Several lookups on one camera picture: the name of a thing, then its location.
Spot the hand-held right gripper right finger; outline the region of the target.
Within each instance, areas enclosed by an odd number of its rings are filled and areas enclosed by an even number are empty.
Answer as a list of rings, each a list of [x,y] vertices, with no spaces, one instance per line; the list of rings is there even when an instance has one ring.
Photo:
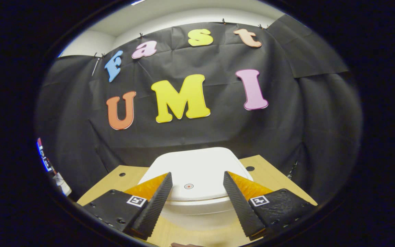
[[[229,171],[223,185],[250,240],[276,235],[316,208],[288,189],[273,191]]]

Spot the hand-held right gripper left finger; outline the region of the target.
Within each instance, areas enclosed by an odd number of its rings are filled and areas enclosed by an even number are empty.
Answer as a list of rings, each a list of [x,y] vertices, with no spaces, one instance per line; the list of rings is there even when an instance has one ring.
[[[83,208],[104,224],[147,240],[172,188],[171,172],[122,192],[111,189]]]

